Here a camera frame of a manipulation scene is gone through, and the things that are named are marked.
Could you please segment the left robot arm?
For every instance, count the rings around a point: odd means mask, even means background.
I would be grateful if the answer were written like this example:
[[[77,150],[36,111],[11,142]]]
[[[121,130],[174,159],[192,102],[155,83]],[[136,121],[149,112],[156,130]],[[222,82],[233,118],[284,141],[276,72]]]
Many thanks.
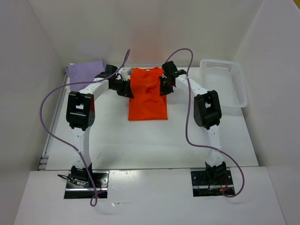
[[[116,66],[106,65],[105,71],[98,74],[92,83],[68,95],[66,120],[72,129],[75,151],[79,157],[71,167],[68,179],[82,187],[92,187],[94,180],[89,151],[90,128],[95,122],[95,101],[108,90],[119,96],[133,98],[130,88],[130,69],[118,70]]]

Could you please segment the purple t shirt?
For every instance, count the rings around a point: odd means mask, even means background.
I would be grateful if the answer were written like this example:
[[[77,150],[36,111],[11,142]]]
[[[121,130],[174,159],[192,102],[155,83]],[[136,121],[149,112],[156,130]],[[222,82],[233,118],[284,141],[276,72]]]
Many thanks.
[[[92,82],[96,75],[105,71],[106,63],[102,60],[69,65],[65,73],[70,83]]]

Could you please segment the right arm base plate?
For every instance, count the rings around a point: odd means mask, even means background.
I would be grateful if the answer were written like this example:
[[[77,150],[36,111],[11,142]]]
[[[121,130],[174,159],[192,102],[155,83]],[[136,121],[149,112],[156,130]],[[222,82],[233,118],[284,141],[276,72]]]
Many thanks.
[[[193,197],[235,195],[230,170],[227,170],[222,177],[214,180],[209,179],[204,169],[191,170],[190,173]]]

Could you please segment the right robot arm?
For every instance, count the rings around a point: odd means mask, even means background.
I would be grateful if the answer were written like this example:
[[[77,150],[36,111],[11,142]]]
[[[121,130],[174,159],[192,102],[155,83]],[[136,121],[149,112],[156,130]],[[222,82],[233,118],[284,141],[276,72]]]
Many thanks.
[[[222,112],[218,93],[207,90],[193,79],[188,77],[185,70],[178,70],[173,61],[162,65],[163,77],[160,78],[160,94],[168,95],[176,87],[189,95],[187,118],[193,111],[193,118],[201,129],[207,145],[203,148],[210,149],[205,159],[205,178],[208,185],[216,185],[226,173],[226,164],[220,153],[219,125]]]

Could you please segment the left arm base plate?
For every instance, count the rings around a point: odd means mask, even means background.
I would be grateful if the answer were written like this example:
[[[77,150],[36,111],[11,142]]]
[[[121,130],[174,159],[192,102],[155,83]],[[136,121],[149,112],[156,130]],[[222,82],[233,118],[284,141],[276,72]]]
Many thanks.
[[[97,198],[107,198],[108,194],[108,171],[93,171],[92,177],[97,188]],[[65,176],[66,188],[64,199],[90,199],[94,194],[94,188],[88,181],[83,181],[78,178],[71,178],[71,172]]]

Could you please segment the orange t shirt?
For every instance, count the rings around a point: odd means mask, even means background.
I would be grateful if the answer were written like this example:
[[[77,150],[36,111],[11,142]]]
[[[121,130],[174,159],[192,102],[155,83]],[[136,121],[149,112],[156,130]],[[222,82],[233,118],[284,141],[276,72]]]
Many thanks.
[[[129,99],[128,120],[166,120],[167,98],[160,95],[160,77],[163,70],[154,68],[133,68],[130,87],[134,95]]]

